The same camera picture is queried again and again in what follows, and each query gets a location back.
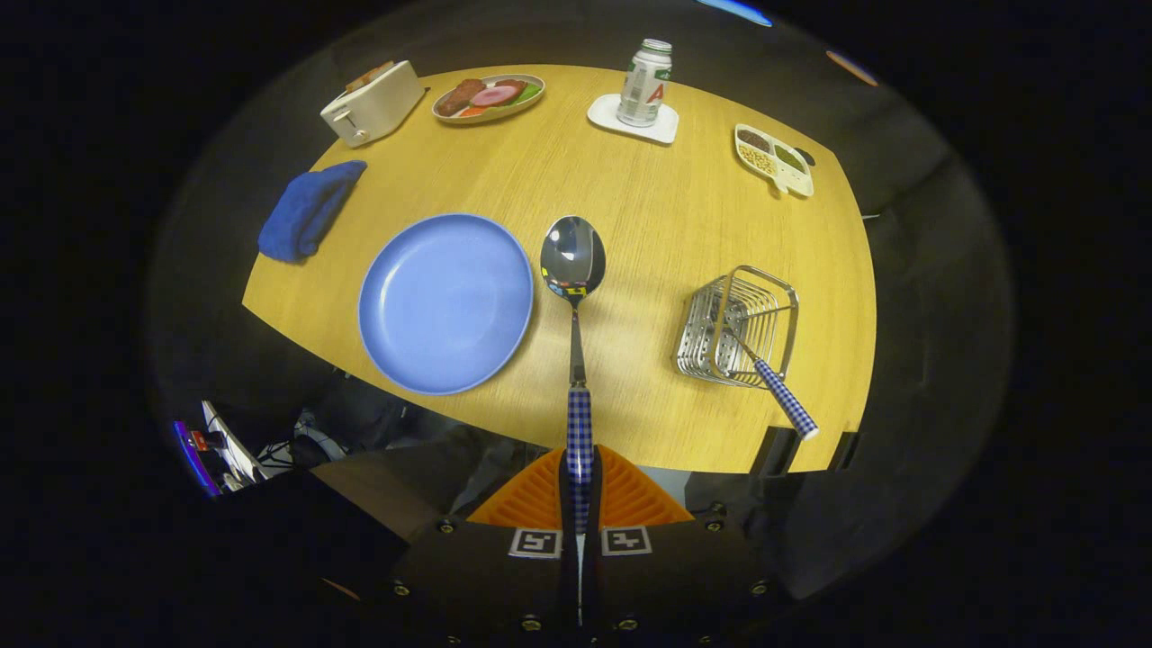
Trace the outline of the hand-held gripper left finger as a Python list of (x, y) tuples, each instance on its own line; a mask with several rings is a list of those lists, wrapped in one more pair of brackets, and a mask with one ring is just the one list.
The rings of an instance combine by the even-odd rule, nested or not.
[(472, 517), (444, 517), (392, 566), (419, 647), (547, 647), (579, 634), (564, 451), (536, 459)]

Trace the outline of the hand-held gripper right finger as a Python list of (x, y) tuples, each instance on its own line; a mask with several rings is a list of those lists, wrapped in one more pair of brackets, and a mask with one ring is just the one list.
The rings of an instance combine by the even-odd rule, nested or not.
[(793, 598), (727, 504), (691, 511), (594, 450), (581, 632), (594, 647), (746, 647)]

